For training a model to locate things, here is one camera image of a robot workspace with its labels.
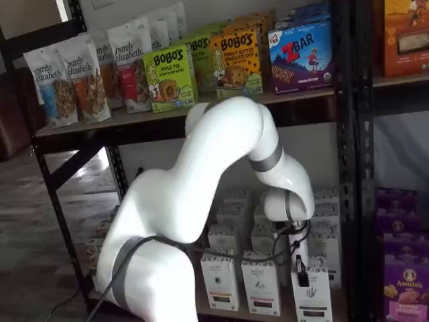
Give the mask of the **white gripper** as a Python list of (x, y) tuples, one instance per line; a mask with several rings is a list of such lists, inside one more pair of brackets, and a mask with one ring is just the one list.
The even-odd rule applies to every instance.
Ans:
[(308, 260), (308, 230), (289, 235), (290, 256), (296, 260), (299, 287), (308, 287), (308, 273), (303, 260)]

